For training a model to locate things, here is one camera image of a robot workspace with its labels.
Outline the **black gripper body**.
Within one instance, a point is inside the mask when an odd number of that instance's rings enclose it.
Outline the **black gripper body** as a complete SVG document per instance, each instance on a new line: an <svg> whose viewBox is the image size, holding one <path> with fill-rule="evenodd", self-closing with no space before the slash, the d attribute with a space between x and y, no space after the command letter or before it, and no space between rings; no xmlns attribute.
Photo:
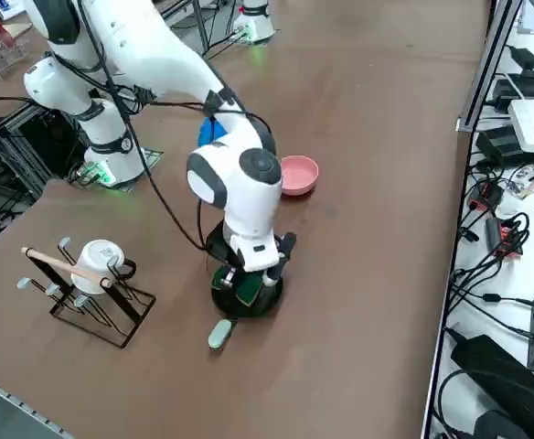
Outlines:
<svg viewBox="0 0 534 439"><path fill-rule="evenodd" d="M208 257L214 260L209 264L208 269L213 274L224 270L228 272L230 269L243 273L243 264L223 236L223 226L224 223L219 222L206 237Z"/></svg>

